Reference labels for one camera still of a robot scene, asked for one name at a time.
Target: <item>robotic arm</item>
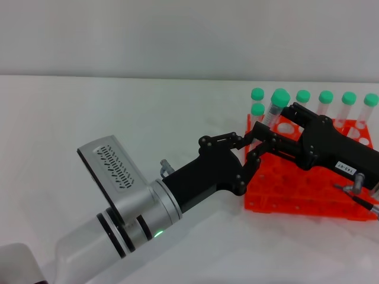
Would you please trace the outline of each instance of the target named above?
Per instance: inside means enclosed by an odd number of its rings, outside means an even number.
[[[349,189],[362,186],[379,196],[379,153],[345,137],[330,118],[316,115],[294,103],[282,115],[304,131],[293,141],[257,122],[244,137],[228,133],[199,139],[199,156],[173,171],[166,161],[168,176],[148,183],[114,136],[90,142],[78,154],[110,207],[57,245],[57,279],[60,283],[84,283],[118,259],[135,251],[182,218],[182,214],[218,190],[235,195],[246,188],[261,164],[264,153],[272,153],[295,163],[303,170],[326,167],[354,181]],[[262,143],[241,165],[232,149],[241,149],[254,139]],[[350,195],[368,210],[372,204]]]
[[[304,128],[298,141],[274,133],[257,122],[243,138],[236,133],[199,139],[199,157],[163,182],[185,212],[219,189],[243,195],[246,186],[259,169],[260,157],[272,153],[294,162],[303,170],[321,166],[355,182],[356,193],[364,186],[371,195],[379,195],[379,153],[338,132],[329,117],[316,115],[294,103],[282,115]],[[241,165],[230,149],[241,149],[254,138],[262,141]],[[362,206],[367,205],[354,197]]]

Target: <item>white wall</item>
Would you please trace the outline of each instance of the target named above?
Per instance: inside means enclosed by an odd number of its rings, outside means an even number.
[[[0,0],[0,74],[379,82],[377,0]]]

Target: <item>vent grille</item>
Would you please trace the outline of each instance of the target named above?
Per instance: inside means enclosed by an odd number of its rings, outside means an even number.
[[[100,146],[96,154],[118,191],[122,192],[133,185],[133,177],[111,146]]]

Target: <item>green led light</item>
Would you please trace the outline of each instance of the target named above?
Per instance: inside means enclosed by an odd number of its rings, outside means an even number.
[[[157,236],[159,236],[162,233],[163,233],[163,231],[159,231],[158,233],[155,234],[154,238],[157,237]]]

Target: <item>black ring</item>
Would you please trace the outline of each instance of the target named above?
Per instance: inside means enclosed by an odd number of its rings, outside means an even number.
[[[134,252],[136,250],[136,248],[135,248],[133,242],[131,241],[131,239],[129,238],[128,234],[124,230],[123,225],[121,224],[121,222],[118,221],[118,218],[116,217],[116,215],[114,213],[114,210],[112,210],[112,208],[108,208],[106,210],[106,212],[108,213],[108,215],[111,218],[113,224],[117,228],[117,231],[120,233],[120,235],[124,239],[124,242],[125,242],[126,246],[128,247],[128,249],[130,250],[130,252],[131,253]]]
[[[138,223],[140,223],[141,228],[142,228],[142,230],[143,230],[143,232],[144,232],[144,234],[145,234],[147,240],[150,241],[150,240],[153,238],[153,236],[152,236],[152,232],[150,232],[149,226],[147,226],[147,224],[146,224],[146,222],[144,221],[142,215],[139,215],[139,216],[137,217],[137,221],[138,221]]]
[[[102,215],[102,213],[97,214],[96,217],[98,218],[100,224],[104,228],[105,232],[107,233],[109,239],[113,243],[114,248],[117,250],[120,257],[122,259],[124,257],[126,257],[125,251],[123,250],[121,244],[118,242],[116,236],[113,234],[111,227],[109,227],[109,225],[108,225],[107,221],[105,220],[104,216]]]

